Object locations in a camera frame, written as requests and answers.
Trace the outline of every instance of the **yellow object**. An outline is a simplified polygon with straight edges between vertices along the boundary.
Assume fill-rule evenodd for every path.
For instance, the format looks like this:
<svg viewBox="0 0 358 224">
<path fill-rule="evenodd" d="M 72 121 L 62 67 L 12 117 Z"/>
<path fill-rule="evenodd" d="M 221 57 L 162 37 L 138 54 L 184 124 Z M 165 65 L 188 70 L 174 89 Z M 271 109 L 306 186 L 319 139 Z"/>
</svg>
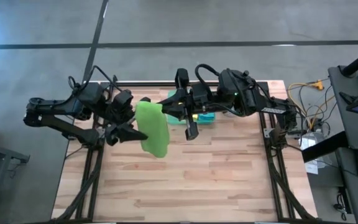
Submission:
<svg viewBox="0 0 358 224">
<path fill-rule="evenodd" d="M 319 91 L 321 91 L 321 90 L 324 89 L 323 81 L 321 81 L 321 80 L 317 80 L 316 83 L 310 84 L 310 86 L 315 87 L 315 88 L 318 89 Z"/>
</svg>

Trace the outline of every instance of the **black cable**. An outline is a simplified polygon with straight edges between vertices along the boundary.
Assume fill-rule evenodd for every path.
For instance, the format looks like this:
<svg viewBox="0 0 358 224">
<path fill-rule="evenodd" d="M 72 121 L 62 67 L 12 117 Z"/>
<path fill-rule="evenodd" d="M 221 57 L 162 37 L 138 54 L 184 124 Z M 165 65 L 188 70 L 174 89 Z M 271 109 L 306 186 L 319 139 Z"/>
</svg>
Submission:
<svg viewBox="0 0 358 224">
<path fill-rule="evenodd" d="M 298 148 L 298 147 L 295 147 L 295 146 L 292 146 L 292 145 L 290 145 L 290 144 L 287 144 L 286 146 L 291 147 L 291 148 L 293 148 L 293 149 L 296 149 L 296 150 L 298 150 L 298 151 L 302 151 L 302 149 L 300 149 L 300 148 Z"/>
<path fill-rule="evenodd" d="M 329 125 L 329 123 L 328 123 L 327 121 L 322 121 L 321 123 L 322 123 L 322 124 L 327 124 L 327 126 L 328 126 L 328 134 L 325 135 L 325 137 L 328 137 L 329 134 L 331 134 L 331 126 Z"/>
<path fill-rule="evenodd" d="M 329 90 L 331 87 L 333 87 L 333 86 L 330 85 L 330 86 L 327 88 L 327 90 L 326 90 L 326 92 L 325 92 L 325 94 L 324 94 L 324 105 L 326 105 L 326 109 L 325 109 L 324 111 L 321 109 L 321 112 L 315 113 L 315 114 L 312 114 L 312 115 L 307 115 L 307 112 L 306 112 L 306 117 L 314 117 L 315 115 L 323 114 L 323 117 L 321 117 L 321 119 L 324 118 L 324 113 L 327 112 L 327 110 L 328 110 L 327 93 L 328 93 L 328 90 Z M 312 106 L 310 106 L 306 111 L 309 111 L 310 108 L 312 108 L 312 107 L 314 107 L 314 106 L 317 106 L 317 105 L 312 105 Z"/>
<path fill-rule="evenodd" d="M 312 84 L 315 84 L 315 83 L 318 83 L 318 82 L 319 82 L 319 81 L 308 82 L 308 83 L 306 83 L 304 86 L 312 85 Z M 288 91 L 288 90 L 294 90 L 294 89 L 296 89 L 296 88 L 301 88 L 301 86 L 296 86 L 296 87 L 287 89 L 287 91 Z"/>
<path fill-rule="evenodd" d="M 300 147 L 302 147 L 302 137 L 303 137 L 303 116 L 302 116 L 302 112 L 301 112 L 301 108 L 299 108 L 299 106 L 297 106 L 298 108 L 298 112 L 299 114 L 301 115 L 301 136 L 300 136 L 300 142 L 299 142 L 299 145 Z"/>
<path fill-rule="evenodd" d="M 338 195 L 336 196 L 336 203 L 337 205 L 339 205 L 339 209 L 342 210 L 345 208 L 345 203 L 343 202 L 343 197 L 342 197 L 342 194 L 341 193 L 338 193 Z M 347 218 L 346 218 L 346 215 L 345 213 L 341 212 L 341 218 L 342 220 L 346 221 Z"/>
<path fill-rule="evenodd" d="M 335 108 L 336 105 L 337 105 L 337 102 L 335 102 L 335 105 L 334 105 L 333 108 L 331 109 L 331 112 L 329 112 L 328 118 L 326 118 L 324 121 L 328 120 L 328 119 L 331 117 L 331 115 L 332 115 L 332 113 L 333 113 L 334 108 Z"/>
<path fill-rule="evenodd" d="M 199 64 L 196 66 L 196 68 L 194 69 L 194 73 L 197 77 L 197 79 L 200 81 L 201 84 L 203 84 L 205 90 L 208 92 L 208 95 L 211 96 L 212 92 L 211 89 L 209 88 L 209 86 L 206 84 L 206 82 L 203 80 L 203 78 L 201 77 L 200 73 L 198 73 L 198 70 L 200 68 L 205 68 L 208 71 L 210 71 L 211 73 L 213 73 L 214 75 L 216 75 L 217 77 L 219 76 L 219 72 L 217 72 L 213 67 L 207 65 L 207 64 Z"/>
<path fill-rule="evenodd" d="M 26 165 L 25 163 L 19 163 L 19 164 L 16 164 L 15 167 L 13 167 L 12 169 L 9 169 L 7 171 L 11 172 L 11 174 L 9 175 L 9 177 L 11 179 L 13 179 L 15 176 L 16 176 L 16 170 L 17 168 L 19 168 L 19 166 L 23 166 L 23 165 Z"/>
<path fill-rule="evenodd" d="M 119 87 L 107 76 L 107 74 L 106 74 L 101 68 L 99 68 L 99 66 L 97 66 L 97 65 L 93 65 L 93 66 L 92 66 L 92 69 L 91 69 L 91 71 L 89 72 L 89 75 L 88 75 L 87 79 L 85 80 L 85 83 L 84 83 L 83 85 L 81 85 L 80 88 L 78 88 L 79 86 L 78 86 L 78 83 L 75 81 L 75 79 L 74 79 L 73 77 L 69 76 L 69 77 L 68 77 L 69 83 L 70 83 L 70 82 L 73 82 L 72 84 L 69 84 L 69 86 L 71 87 L 71 89 L 73 89 L 73 90 L 75 90 L 75 91 L 81 93 L 81 91 L 83 91 L 83 90 L 86 88 L 86 86 L 88 86 L 88 83 L 91 81 L 91 78 L 92 78 L 92 75 L 93 75 L 93 72 L 94 72 L 95 69 L 99 70 L 99 72 L 102 73 L 102 75 L 109 81 L 109 83 L 110 83 L 112 86 L 114 86 L 118 91 L 122 91 L 122 89 L 119 88 Z"/>
<path fill-rule="evenodd" d="M 61 102 L 61 103 L 47 103 L 47 104 L 42 104 L 44 106 L 58 106 L 58 105 L 63 105 L 67 102 L 69 102 L 71 100 L 71 98 L 73 97 L 73 95 L 70 95 L 65 101 Z M 31 99 L 29 99 L 29 103 L 31 103 L 32 105 L 39 105 L 44 99 L 43 98 L 39 98 L 39 97 L 33 97 Z"/>
<path fill-rule="evenodd" d="M 220 108 L 222 108 L 222 109 L 224 109 L 224 110 L 227 110 L 228 112 L 230 112 L 230 113 L 232 113 L 232 114 L 234 114 L 234 115 L 236 115 L 236 116 L 240 116 L 240 117 L 243 116 L 242 113 L 238 113 L 238 112 L 236 112 L 236 111 L 234 111 L 234 110 L 228 108 L 227 106 L 223 106 L 223 105 L 221 105 L 221 104 L 219 104 L 219 103 L 211 103 L 210 105 L 218 106 L 218 107 L 220 107 Z"/>
<path fill-rule="evenodd" d="M 303 104 L 303 100 L 302 100 L 302 94 L 301 94 L 303 87 L 305 87 L 305 86 L 304 86 L 304 85 L 301 86 L 301 88 L 299 89 L 299 93 L 298 93 L 298 94 L 299 94 L 299 100 L 301 101 L 302 109 L 303 109 L 303 111 L 306 111 L 305 106 L 304 106 L 304 104 Z"/>
<path fill-rule="evenodd" d="M 269 94 L 267 94 L 267 92 L 255 80 L 254 80 L 254 85 L 257 86 L 260 90 L 262 90 L 262 92 L 264 93 L 264 95 L 270 102 L 274 102 L 273 99 L 271 97 L 269 97 Z"/>
<path fill-rule="evenodd" d="M 71 155 L 73 155 L 74 153 L 78 152 L 79 150 L 81 150 L 81 149 L 83 149 L 83 148 L 84 148 L 84 146 L 81 146 L 79 149 L 77 149 L 77 150 L 75 150 L 74 152 L 70 153 L 69 155 L 67 155 L 67 156 L 65 157 L 65 160 L 66 160 L 67 158 L 69 158 Z"/>
</svg>

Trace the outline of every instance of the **yellow cable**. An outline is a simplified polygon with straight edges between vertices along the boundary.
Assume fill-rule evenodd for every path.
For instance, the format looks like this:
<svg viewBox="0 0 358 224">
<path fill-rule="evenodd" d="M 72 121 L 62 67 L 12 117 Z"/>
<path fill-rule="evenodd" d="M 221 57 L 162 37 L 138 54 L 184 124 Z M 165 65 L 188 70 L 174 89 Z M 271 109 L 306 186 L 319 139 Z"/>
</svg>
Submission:
<svg viewBox="0 0 358 224">
<path fill-rule="evenodd" d="M 327 100 L 327 102 L 322 103 L 322 104 L 318 107 L 316 113 L 314 114 L 313 122 L 311 123 L 310 129 L 313 127 L 314 121 L 316 121 L 316 117 L 317 117 L 317 114 L 318 114 L 318 110 L 323 111 L 323 110 L 321 109 L 321 107 L 324 106 L 324 105 L 326 105 L 326 107 L 328 107 L 327 103 L 328 103 L 330 100 L 332 100 L 334 97 L 335 97 L 335 96 L 330 97 L 330 98 Z"/>
<path fill-rule="evenodd" d="M 303 86 L 307 86 L 308 84 L 306 83 L 292 83 L 289 87 L 288 87 L 288 96 L 290 97 L 290 99 L 292 100 L 292 102 L 297 105 L 297 107 L 299 107 L 299 109 L 301 110 L 301 112 L 304 114 L 308 124 L 309 124 L 309 127 L 311 129 L 312 127 L 312 124 L 310 123 L 310 119 L 307 117 L 307 114 L 306 114 L 306 111 L 304 111 L 302 109 L 302 107 L 292 98 L 292 95 L 291 95 L 291 87 L 294 86 L 294 85 L 303 85 Z"/>
</svg>

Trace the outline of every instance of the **cable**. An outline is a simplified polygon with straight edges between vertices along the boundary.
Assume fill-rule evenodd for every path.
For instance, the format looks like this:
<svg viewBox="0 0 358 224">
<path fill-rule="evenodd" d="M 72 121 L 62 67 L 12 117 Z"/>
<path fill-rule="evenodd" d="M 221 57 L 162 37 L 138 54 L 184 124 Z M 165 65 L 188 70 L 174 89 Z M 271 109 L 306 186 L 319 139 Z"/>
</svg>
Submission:
<svg viewBox="0 0 358 224">
<path fill-rule="evenodd" d="M 16 166 L 13 167 L 12 169 L 7 170 L 7 171 L 11 172 L 11 174 L 9 175 L 9 177 L 10 177 L 11 179 L 13 179 L 13 178 L 16 176 L 16 169 L 19 168 L 19 166 L 23 166 L 23 165 L 25 165 L 25 163 L 19 163 L 19 164 L 16 164 Z"/>
<path fill-rule="evenodd" d="M 288 87 L 288 97 L 290 97 L 290 99 L 292 100 L 292 102 L 297 105 L 299 107 L 299 109 L 301 109 L 301 106 L 293 99 L 292 95 L 291 95 L 291 91 L 292 90 L 292 86 L 293 85 L 301 85 L 301 86 L 304 86 L 304 85 L 308 85 L 307 83 L 292 83 L 289 87 Z M 307 120 L 308 124 L 309 124 L 309 127 L 312 127 L 311 123 L 310 123 L 310 119 L 307 117 L 307 114 L 306 114 L 306 111 L 302 110 L 301 109 L 301 112 L 303 113 L 303 115 L 305 116 L 305 119 Z"/>
<path fill-rule="evenodd" d="M 300 136 L 300 143 L 299 145 L 302 146 L 302 140 L 303 140 L 303 117 L 302 117 L 302 114 L 301 114 L 301 108 L 298 107 L 298 110 L 299 110 L 299 114 L 301 115 L 301 136 Z"/>
<path fill-rule="evenodd" d="M 214 75 L 216 75 L 217 77 L 219 76 L 219 72 L 217 72 L 213 67 L 207 65 L 207 64 L 199 64 L 196 66 L 196 68 L 194 69 L 194 73 L 196 74 L 197 79 L 200 81 L 201 84 L 203 84 L 205 90 L 208 92 L 209 96 L 212 96 L 212 92 L 211 89 L 209 88 L 209 86 L 206 84 L 206 82 L 203 80 L 203 78 L 200 76 L 200 73 L 198 73 L 198 70 L 200 68 L 205 68 L 208 71 L 210 71 L 211 73 L 213 73 Z"/>
<path fill-rule="evenodd" d="M 314 107 L 314 106 L 317 107 L 317 111 L 319 111 L 319 110 L 321 111 L 320 113 L 317 113 L 317 115 L 323 114 L 323 116 L 320 118 L 320 119 L 323 119 L 324 118 L 324 111 L 321 108 L 319 108 L 317 105 L 309 106 L 309 108 L 306 110 L 306 114 L 308 114 L 309 110 L 312 109 L 312 107 Z"/>
<path fill-rule="evenodd" d="M 305 116 L 307 116 L 307 112 L 306 112 L 305 106 L 303 105 L 303 100 L 302 100 L 302 95 L 301 95 L 303 87 L 305 87 L 305 86 L 303 85 L 299 89 L 299 100 L 301 101 L 301 106 L 302 106 L 303 111 L 305 111 Z"/>
<path fill-rule="evenodd" d="M 336 196 L 336 205 L 334 205 L 334 208 L 337 209 L 339 212 L 341 212 L 341 218 L 342 220 L 346 221 L 346 209 L 345 209 L 345 203 L 343 202 L 343 196 L 342 194 L 339 192 L 338 195 Z"/>
<path fill-rule="evenodd" d="M 335 98 L 335 96 L 330 97 L 328 100 L 325 101 L 325 103 L 323 103 L 322 105 L 320 105 L 319 108 L 321 109 L 322 106 L 326 105 L 326 110 L 325 110 L 325 111 L 327 111 L 327 109 L 328 109 L 327 103 L 328 103 L 330 100 L 332 100 L 333 98 Z M 314 114 L 313 121 L 312 121 L 312 123 L 311 123 L 311 127 L 310 127 L 310 128 L 313 127 L 314 122 L 316 121 L 316 118 L 317 118 L 317 112 L 316 112 L 316 114 Z"/>
<path fill-rule="evenodd" d="M 334 105 L 333 108 L 331 109 L 331 112 L 329 112 L 328 118 L 326 118 L 326 119 L 324 120 L 324 122 L 331 117 L 331 114 L 333 113 L 334 108 L 335 108 L 336 105 L 337 105 L 337 103 L 335 103 L 335 105 Z"/>
<path fill-rule="evenodd" d="M 329 123 L 328 123 L 327 121 L 322 121 L 321 123 L 322 123 L 322 124 L 327 124 L 327 126 L 328 126 L 328 134 L 325 135 L 325 137 L 328 137 L 329 134 L 331 134 L 331 126 L 329 125 Z"/>
<path fill-rule="evenodd" d="M 287 144 L 286 146 L 291 147 L 291 148 L 293 148 L 293 149 L 296 149 L 296 150 L 298 150 L 298 151 L 302 151 L 302 149 L 300 149 L 300 148 L 298 148 L 298 147 L 296 147 L 296 146 L 292 146 L 292 145 L 289 145 L 289 144 Z"/>
<path fill-rule="evenodd" d="M 305 83 L 305 84 L 306 84 L 306 86 L 308 86 L 308 85 L 312 85 L 312 84 L 315 84 L 315 83 L 318 83 L 318 82 L 319 82 L 319 80 L 314 81 L 314 82 L 308 82 L 308 83 Z M 288 87 L 287 91 L 293 90 L 293 89 L 296 89 L 296 88 L 301 88 L 301 86 L 297 86 L 297 87 L 294 87 L 294 88 Z"/>
<path fill-rule="evenodd" d="M 266 96 L 266 98 L 270 101 L 270 102 L 274 102 L 272 100 L 271 97 L 269 97 L 269 95 L 267 94 L 267 92 L 254 80 L 254 85 L 257 86 L 260 90 L 262 90 L 262 92 L 264 93 L 264 95 Z"/>
<path fill-rule="evenodd" d="M 68 77 L 68 85 L 70 86 L 70 88 L 73 90 L 73 93 L 71 93 L 71 95 L 67 98 L 67 100 L 63 101 L 63 102 L 60 102 L 60 103 L 49 103 L 49 104 L 42 104 L 43 106 L 57 106 L 57 105 L 63 105 L 65 103 L 67 103 L 68 101 L 70 101 L 72 98 L 73 98 L 73 94 L 79 94 L 81 93 L 86 86 L 88 86 L 88 83 L 90 82 L 91 80 L 91 77 L 93 75 L 93 72 L 94 70 L 97 69 L 99 70 L 100 73 L 102 73 L 102 75 L 110 82 L 110 84 L 112 86 L 114 86 L 115 88 L 117 88 L 117 90 L 119 91 L 122 91 L 121 88 L 119 88 L 107 75 L 106 73 L 101 69 L 99 68 L 97 65 L 93 65 L 89 75 L 88 75 L 88 78 L 85 80 L 85 83 L 83 85 L 80 85 L 79 83 L 77 83 L 75 81 L 75 79 L 72 77 L 72 76 L 69 76 Z M 29 103 L 32 104 L 32 105 L 39 105 L 41 101 L 43 101 L 44 99 L 42 98 L 31 98 L 29 100 Z"/>
<path fill-rule="evenodd" d="M 78 152 L 79 150 L 81 150 L 81 149 L 83 149 L 83 148 L 84 148 L 84 146 L 81 146 L 79 149 L 77 149 L 77 150 L 75 150 L 74 152 L 70 153 L 69 155 L 67 155 L 67 156 L 65 157 L 65 160 L 66 160 L 67 158 L 69 158 L 71 155 L 73 155 L 74 153 Z"/>
<path fill-rule="evenodd" d="M 243 114 L 238 113 L 238 112 L 236 112 L 236 111 L 234 111 L 234 110 L 228 108 L 227 106 L 223 106 L 223 105 L 221 105 L 221 104 L 219 104 L 219 103 L 211 103 L 210 105 L 218 106 L 218 107 L 220 107 L 220 108 L 222 108 L 222 109 L 225 109 L 225 110 L 227 110 L 228 112 L 230 112 L 230 113 L 232 113 L 232 114 L 234 114 L 234 115 L 236 115 L 236 116 L 240 116 L 240 117 L 243 116 Z"/>
</svg>

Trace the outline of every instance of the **black desk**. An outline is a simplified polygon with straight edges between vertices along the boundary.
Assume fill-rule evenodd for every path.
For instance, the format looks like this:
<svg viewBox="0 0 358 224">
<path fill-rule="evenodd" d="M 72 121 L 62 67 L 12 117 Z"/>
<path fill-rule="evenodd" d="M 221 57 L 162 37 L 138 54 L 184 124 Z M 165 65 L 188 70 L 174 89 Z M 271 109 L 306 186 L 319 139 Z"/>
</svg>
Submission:
<svg viewBox="0 0 358 224">
<path fill-rule="evenodd" d="M 347 111 L 347 103 L 339 96 L 340 91 L 352 96 L 358 96 L 358 78 L 346 78 L 336 67 L 329 68 L 328 73 L 338 103 L 347 141 L 351 148 L 358 149 L 358 114 Z"/>
<path fill-rule="evenodd" d="M 358 78 L 344 77 L 337 67 L 330 68 L 328 73 L 345 130 L 305 149 L 302 154 L 304 161 L 308 162 L 335 151 L 346 194 L 358 223 L 358 175 L 356 151 L 353 150 L 358 149 L 358 114 L 346 111 L 347 104 L 339 96 L 341 91 L 358 96 Z"/>
</svg>

